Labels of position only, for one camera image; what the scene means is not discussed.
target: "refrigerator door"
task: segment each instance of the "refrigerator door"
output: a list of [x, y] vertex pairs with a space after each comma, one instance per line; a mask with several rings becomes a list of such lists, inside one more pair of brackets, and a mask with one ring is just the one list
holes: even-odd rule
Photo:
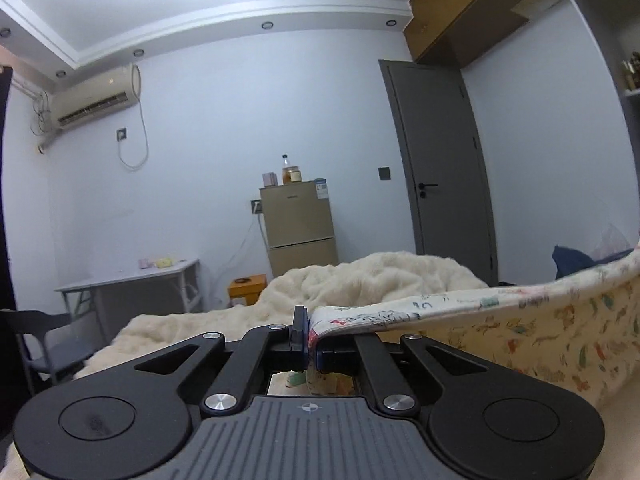
[[267, 187], [260, 190], [260, 197], [269, 247], [334, 236], [329, 199], [318, 198], [314, 182]]
[[318, 240], [269, 250], [269, 261], [273, 277], [283, 275], [291, 269], [303, 269], [309, 265], [337, 265], [338, 253], [335, 240]]

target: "table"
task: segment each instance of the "table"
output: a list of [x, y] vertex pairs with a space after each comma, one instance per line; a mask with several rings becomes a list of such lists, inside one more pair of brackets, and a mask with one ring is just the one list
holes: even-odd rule
[[[114, 272], [109, 276], [103, 276], [101, 278], [89, 278], [87, 280], [81, 280], [79, 282], [59, 286], [55, 291], [62, 294], [62, 298], [65, 301], [66, 311], [70, 314], [73, 320], [79, 319], [88, 313], [95, 312], [100, 335], [102, 336], [105, 344], [107, 344], [108, 340], [104, 331], [104, 326], [102, 325], [100, 315], [98, 314], [98, 310], [95, 306], [95, 291], [97, 289], [108, 285], [139, 282], [142, 280], [169, 280], [180, 297], [182, 308], [185, 312], [190, 312], [202, 299], [202, 295], [198, 288], [199, 266], [200, 261], [197, 258], [182, 260], [177, 262], [175, 265], [165, 267], [164, 269], [156, 269], [153, 267], [151, 269], [140, 269], [134, 272]], [[188, 280], [187, 271], [192, 268], [194, 270], [194, 279]], [[68, 298], [68, 295], [73, 293], [79, 293], [75, 308], [71, 307]], [[86, 305], [87, 307], [84, 312], [81, 312], [83, 305]]]

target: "electrical outlet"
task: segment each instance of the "electrical outlet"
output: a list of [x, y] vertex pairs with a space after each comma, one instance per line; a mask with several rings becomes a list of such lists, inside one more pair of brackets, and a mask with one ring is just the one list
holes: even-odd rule
[[262, 200], [251, 200], [251, 213], [254, 215], [262, 214]]

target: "chair seat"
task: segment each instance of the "chair seat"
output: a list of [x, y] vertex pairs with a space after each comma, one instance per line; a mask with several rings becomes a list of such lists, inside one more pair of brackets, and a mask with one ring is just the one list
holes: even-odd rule
[[[49, 348], [49, 357], [55, 373], [80, 364], [95, 353], [95, 349], [80, 339], [70, 338]], [[48, 374], [49, 367], [44, 356], [29, 361], [31, 368], [37, 372]]]

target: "door frame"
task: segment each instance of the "door frame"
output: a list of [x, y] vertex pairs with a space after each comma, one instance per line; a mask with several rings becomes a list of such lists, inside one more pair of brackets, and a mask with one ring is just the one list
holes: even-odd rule
[[[400, 104], [398, 103], [398, 94], [394, 86], [393, 78], [391, 77], [391, 67], [394, 66], [411, 66], [414, 68], [420, 68], [428, 70], [431, 67], [428, 65], [420, 65], [411, 61], [388, 61], [386, 59], [380, 59], [380, 70], [382, 70], [382, 78], [385, 81], [386, 94], [389, 98], [389, 105], [391, 106], [391, 113], [394, 118], [394, 124], [396, 125], [396, 134], [398, 134], [398, 144], [400, 146], [400, 155], [402, 157], [402, 167], [404, 169], [404, 180], [406, 183], [407, 195], [409, 196], [409, 209], [411, 210], [411, 220], [414, 227], [414, 240], [415, 251], [417, 254], [426, 254], [424, 249], [424, 237], [422, 235], [422, 227], [420, 224], [420, 209], [418, 208], [418, 192], [417, 184], [414, 180], [414, 168], [412, 167], [411, 157], [409, 156], [409, 145], [406, 140], [406, 131], [404, 127], [404, 121], [400, 113]], [[469, 95], [466, 91], [462, 74], [460, 75], [461, 89], [464, 94], [464, 98], [469, 102]], [[474, 129], [474, 140], [476, 147], [478, 148], [478, 163], [480, 165], [480, 178], [482, 180], [482, 197], [484, 198], [484, 207], [487, 211], [487, 229], [489, 231], [489, 257], [492, 261], [492, 283], [488, 283], [489, 286], [498, 285], [498, 253], [495, 243], [495, 224], [494, 224], [494, 209], [491, 202], [491, 192], [489, 189], [489, 181], [486, 176], [486, 166], [484, 164], [484, 154], [482, 153], [482, 142], [478, 134], [478, 128]]]

